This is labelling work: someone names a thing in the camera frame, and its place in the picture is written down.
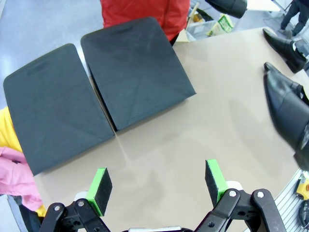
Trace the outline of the green left gripper left finger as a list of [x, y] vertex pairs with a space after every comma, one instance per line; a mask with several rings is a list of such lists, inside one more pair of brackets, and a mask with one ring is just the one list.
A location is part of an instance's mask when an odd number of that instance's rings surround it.
[[106, 167], [97, 169], [85, 197], [70, 205], [51, 204], [42, 221], [41, 232], [108, 232], [101, 219], [104, 216], [112, 191], [112, 181]]

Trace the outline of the green left gripper right finger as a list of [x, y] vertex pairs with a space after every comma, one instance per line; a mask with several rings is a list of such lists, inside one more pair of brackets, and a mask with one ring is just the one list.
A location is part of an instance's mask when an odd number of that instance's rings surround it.
[[248, 194], [231, 188], [217, 160], [208, 159], [205, 164], [205, 181], [213, 209], [197, 226], [196, 232], [225, 232], [233, 220], [244, 221], [251, 232], [286, 231], [270, 191], [262, 188]]

